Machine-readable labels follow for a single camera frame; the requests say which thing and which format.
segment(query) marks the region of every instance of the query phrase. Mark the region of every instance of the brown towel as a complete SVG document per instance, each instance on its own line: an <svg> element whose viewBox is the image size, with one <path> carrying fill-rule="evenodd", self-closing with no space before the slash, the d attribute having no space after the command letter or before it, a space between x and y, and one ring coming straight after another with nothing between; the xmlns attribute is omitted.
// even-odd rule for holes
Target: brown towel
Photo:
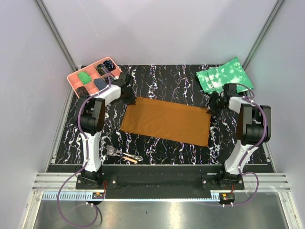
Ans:
<svg viewBox="0 0 305 229"><path fill-rule="evenodd" d="M206 108L137 97L128 105L122 131L207 146L210 115Z"/></svg>

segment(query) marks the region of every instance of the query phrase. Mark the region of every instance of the white wall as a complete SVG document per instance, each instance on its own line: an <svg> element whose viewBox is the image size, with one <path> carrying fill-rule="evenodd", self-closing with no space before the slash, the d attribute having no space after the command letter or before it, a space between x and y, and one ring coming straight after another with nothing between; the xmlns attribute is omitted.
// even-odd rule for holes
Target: white wall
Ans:
<svg viewBox="0 0 305 229"><path fill-rule="evenodd" d="M0 228L17 229L46 166L71 73L33 0L0 4Z"/></svg>
<svg viewBox="0 0 305 229"><path fill-rule="evenodd" d="M78 66L245 61L276 0L44 0Z"/></svg>
<svg viewBox="0 0 305 229"><path fill-rule="evenodd" d="M270 148L305 225L305 1L286 1L246 69L256 100L272 107Z"/></svg>

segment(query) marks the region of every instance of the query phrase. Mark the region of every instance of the pink tray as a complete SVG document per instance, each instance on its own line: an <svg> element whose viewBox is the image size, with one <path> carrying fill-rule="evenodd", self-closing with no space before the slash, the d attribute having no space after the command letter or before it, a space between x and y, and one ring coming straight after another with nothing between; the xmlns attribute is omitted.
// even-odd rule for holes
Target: pink tray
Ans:
<svg viewBox="0 0 305 229"><path fill-rule="evenodd" d="M76 89L79 87L84 86L86 88L86 90L89 92L89 94L94 94L96 92L99 91L99 89L97 89L97 87L94 84L94 80L98 79L98 78L102 78L104 79L105 77L107 77L106 75L100 76L100 74L98 73L98 71L96 70L96 67L100 64L103 63L104 61L110 60L113 62L115 69L113 71L111 71L111 73L117 78L119 78L120 73L122 72L120 70L120 68L118 67L118 65L110 58L110 57L106 57L104 59L101 59L93 64L88 65L87 67L84 67L70 75L68 75L67 80L70 83L71 87L73 88L75 94L77 95L77 97L80 97L77 92ZM80 81L80 79L78 78L78 74L80 72L86 72L92 79L91 82L83 85L82 82Z"/></svg>

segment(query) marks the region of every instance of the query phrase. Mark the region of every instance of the black marble surface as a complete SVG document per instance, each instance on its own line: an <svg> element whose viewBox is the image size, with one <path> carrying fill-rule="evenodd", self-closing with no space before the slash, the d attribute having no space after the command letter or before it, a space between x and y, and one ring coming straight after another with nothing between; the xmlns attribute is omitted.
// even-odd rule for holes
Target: black marble surface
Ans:
<svg viewBox="0 0 305 229"><path fill-rule="evenodd" d="M201 90L196 72L218 65L130 65L121 66L134 78L137 96L168 102L202 106L208 98ZM74 95L56 164L82 164L82 141L72 118L76 115ZM100 140L101 161L104 164L129 164L120 157L106 155L105 146L112 145L123 152L143 157L139 164L219 164L232 152L236 143L236 119L233 111L212 115L208 147L126 133L120 130L126 105L119 99L106 106L105 125ZM253 153L250 164L266 164L262 148Z"/></svg>

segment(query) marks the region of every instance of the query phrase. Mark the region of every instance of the green object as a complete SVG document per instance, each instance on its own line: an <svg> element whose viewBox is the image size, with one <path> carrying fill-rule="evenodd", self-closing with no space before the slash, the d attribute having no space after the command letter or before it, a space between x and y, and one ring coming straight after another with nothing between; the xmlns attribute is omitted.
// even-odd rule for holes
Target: green object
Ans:
<svg viewBox="0 0 305 229"><path fill-rule="evenodd" d="M204 92L212 93L215 91L207 71L197 72L196 75Z"/></svg>
<svg viewBox="0 0 305 229"><path fill-rule="evenodd" d="M244 72L238 57L235 57L233 60L220 67L197 72L196 75L203 91L206 93L212 93L213 91L220 93L223 91L223 85L226 83L241 83L253 89L253 85ZM237 92L240 93L243 91L247 91L247 89L238 85Z"/></svg>
<svg viewBox="0 0 305 229"><path fill-rule="evenodd" d="M82 82L83 85L90 83L92 81L90 76L85 72L80 72L78 74L78 78L80 79L80 81Z"/></svg>

